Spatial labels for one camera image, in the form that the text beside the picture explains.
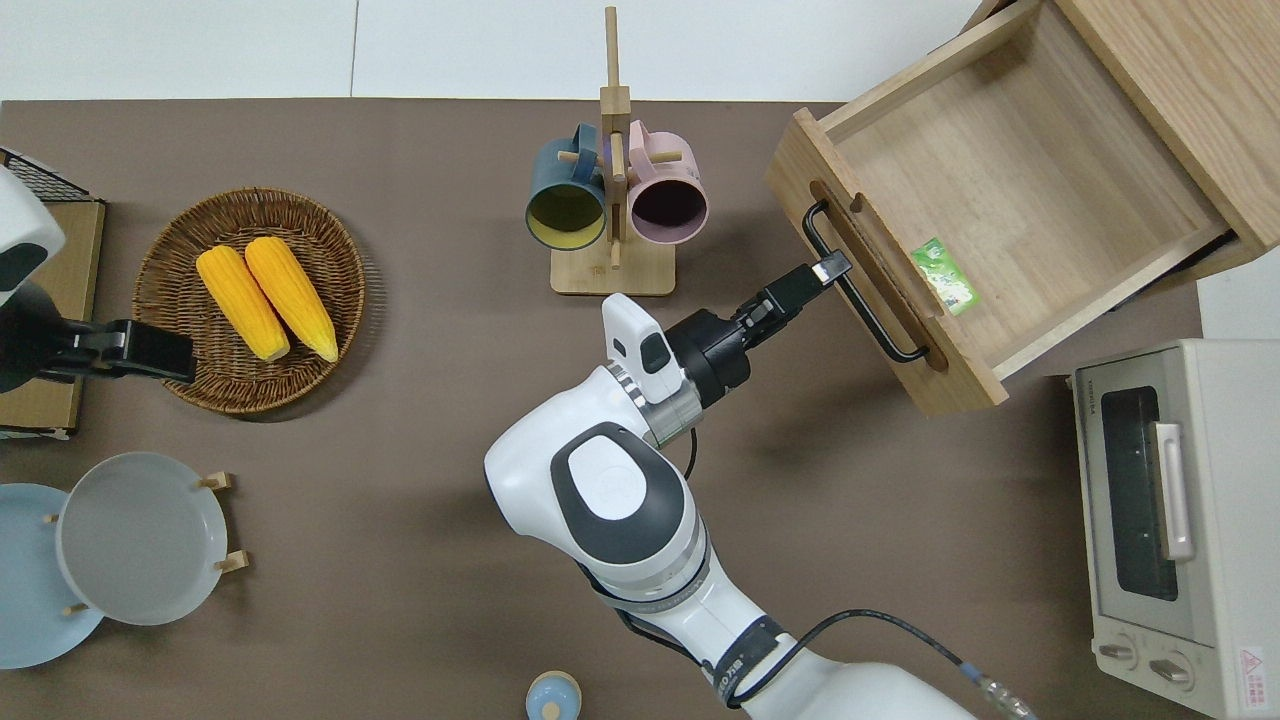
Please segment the mug handle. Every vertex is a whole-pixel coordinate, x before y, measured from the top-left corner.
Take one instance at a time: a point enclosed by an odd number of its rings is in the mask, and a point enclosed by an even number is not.
[[[641,120],[631,120],[627,160],[631,161],[631,168],[636,172],[640,182],[658,174],[658,170],[653,168],[653,160],[649,159],[649,129],[644,127]]]
[[[577,160],[573,161],[573,182],[586,184],[591,182],[591,173],[595,172],[595,159],[596,151],[595,145],[599,141],[599,131],[595,126],[588,123],[577,123],[577,131],[573,132],[573,151],[577,152]]]

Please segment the mug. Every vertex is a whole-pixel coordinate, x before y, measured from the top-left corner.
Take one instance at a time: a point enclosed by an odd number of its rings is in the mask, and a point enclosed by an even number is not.
[[[680,152],[680,160],[650,159],[667,152]],[[635,233],[660,245],[698,234],[707,224],[707,193],[689,143],[671,132],[649,132],[644,123],[634,120],[627,159],[635,170],[627,191],[627,217]]]
[[[579,250],[604,234],[604,178],[596,168],[595,126],[579,123],[572,138],[553,140],[534,160],[525,224],[552,250]],[[561,152],[576,152],[566,163]]]

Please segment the open drawer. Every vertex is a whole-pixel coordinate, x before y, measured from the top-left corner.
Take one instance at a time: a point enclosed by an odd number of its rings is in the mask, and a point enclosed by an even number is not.
[[[1021,0],[822,120],[796,113],[767,176],[858,293],[927,414],[1001,380],[1228,225],[1052,4]],[[911,259],[938,238],[979,296],[952,315]]]

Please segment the black metal handle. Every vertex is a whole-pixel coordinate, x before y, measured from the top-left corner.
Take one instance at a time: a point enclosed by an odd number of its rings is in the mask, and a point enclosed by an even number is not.
[[[831,255],[831,249],[827,247],[827,242],[822,240],[820,234],[818,234],[818,228],[814,227],[813,219],[818,215],[818,213],[824,213],[826,210],[826,200],[814,202],[813,206],[805,211],[803,223],[804,234],[809,238],[809,245],[813,246],[814,251],[817,251],[820,258]],[[888,336],[888,332],[879,322],[879,318],[876,316],[876,313],[873,313],[870,306],[867,305],[867,300],[864,300],[861,293],[858,292],[858,288],[854,287],[854,283],[849,279],[847,273],[836,278],[836,284],[838,284],[840,290],[842,290],[845,296],[849,297],[849,302],[852,304],[858,316],[863,319],[863,323],[867,323],[867,329],[872,332],[872,337],[876,338],[876,342],[881,346],[881,350],[884,351],[884,355],[888,355],[890,360],[895,363],[910,363],[924,357],[929,352],[928,346],[916,347],[910,352],[904,352],[897,343],[893,342],[893,338]]]

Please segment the warning label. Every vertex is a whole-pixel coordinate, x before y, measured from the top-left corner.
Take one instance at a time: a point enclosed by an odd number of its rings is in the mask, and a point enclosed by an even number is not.
[[[1245,710],[1268,710],[1267,666],[1261,647],[1240,648],[1240,692]]]

